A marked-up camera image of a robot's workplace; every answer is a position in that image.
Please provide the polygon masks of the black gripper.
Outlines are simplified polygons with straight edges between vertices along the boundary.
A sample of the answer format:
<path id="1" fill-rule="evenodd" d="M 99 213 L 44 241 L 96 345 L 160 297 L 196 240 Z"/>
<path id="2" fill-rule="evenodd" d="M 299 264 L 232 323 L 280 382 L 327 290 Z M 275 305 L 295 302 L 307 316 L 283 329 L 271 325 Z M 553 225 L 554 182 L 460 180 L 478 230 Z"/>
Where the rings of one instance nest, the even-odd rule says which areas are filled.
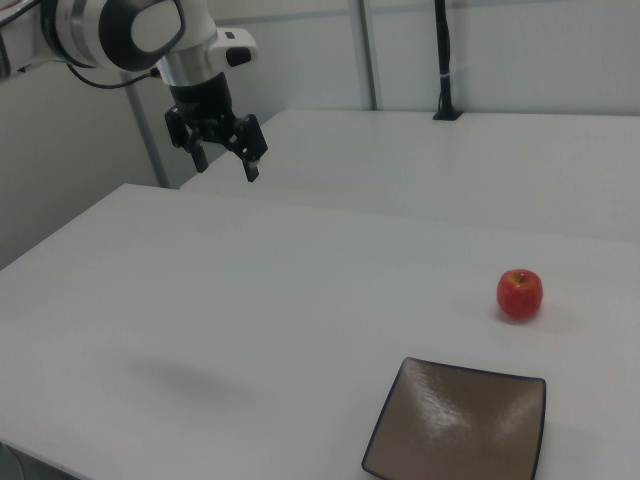
<path id="1" fill-rule="evenodd" d="M 202 138 L 211 143 L 229 143 L 229 150 L 242 162 L 248 182 L 259 176 L 258 164 L 268 146 L 255 115 L 236 118 L 226 75 L 192 86 L 170 86 L 175 106 L 165 113 L 171 143 L 191 155 L 196 171 L 208 168 Z"/>

